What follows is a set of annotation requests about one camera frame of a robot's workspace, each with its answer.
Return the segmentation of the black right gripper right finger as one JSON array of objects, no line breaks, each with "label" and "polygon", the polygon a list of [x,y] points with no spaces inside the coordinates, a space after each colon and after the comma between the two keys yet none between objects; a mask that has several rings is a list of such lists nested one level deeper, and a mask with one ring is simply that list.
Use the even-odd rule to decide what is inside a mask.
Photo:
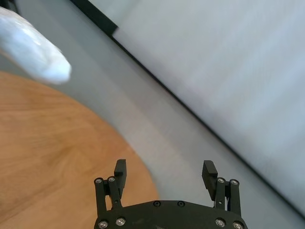
[{"label": "black right gripper right finger", "polygon": [[203,162],[202,178],[215,209],[240,212],[239,181],[236,179],[226,181],[223,177],[219,177],[211,160]]}]

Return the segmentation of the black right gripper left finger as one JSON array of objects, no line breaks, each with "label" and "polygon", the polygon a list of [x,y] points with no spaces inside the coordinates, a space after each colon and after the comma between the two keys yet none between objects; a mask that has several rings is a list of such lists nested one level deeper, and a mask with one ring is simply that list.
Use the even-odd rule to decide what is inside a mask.
[{"label": "black right gripper left finger", "polygon": [[96,204],[98,212],[106,212],[105,197],[109,196],[111,199],[112,208],[122,208],[121,198],[125,182],[127,178],[126,160],[119,159],[116,162],[114,175],[108,177],[106,180],[98,177],[94,180]]}]

